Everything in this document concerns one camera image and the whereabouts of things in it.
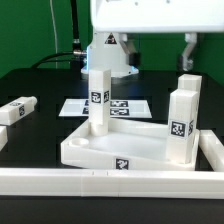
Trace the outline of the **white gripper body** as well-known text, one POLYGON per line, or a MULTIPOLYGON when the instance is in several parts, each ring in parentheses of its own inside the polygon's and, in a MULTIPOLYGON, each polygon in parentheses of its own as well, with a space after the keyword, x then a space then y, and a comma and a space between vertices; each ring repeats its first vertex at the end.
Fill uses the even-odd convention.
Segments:
POLYGON ((224 32, 224 0, 90 0, 98 32, 224 32))

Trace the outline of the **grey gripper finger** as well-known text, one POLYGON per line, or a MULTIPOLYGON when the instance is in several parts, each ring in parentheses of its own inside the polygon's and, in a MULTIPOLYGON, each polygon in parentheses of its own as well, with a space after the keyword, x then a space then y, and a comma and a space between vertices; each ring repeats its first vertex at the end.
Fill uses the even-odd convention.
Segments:
POLYGON ((192 54, 197 46, 198 35, 196 33, 186 33, 185 42, 186 46, 180 56, 180 67, 182 71, 190 71, 194 65, 192 54))
POLYGON ((126 55, 126 62, 130 66, 139 66, 141 54, 136 50, 134 39, 128 35, 121 33, 119 35, 120 45, 126 55))

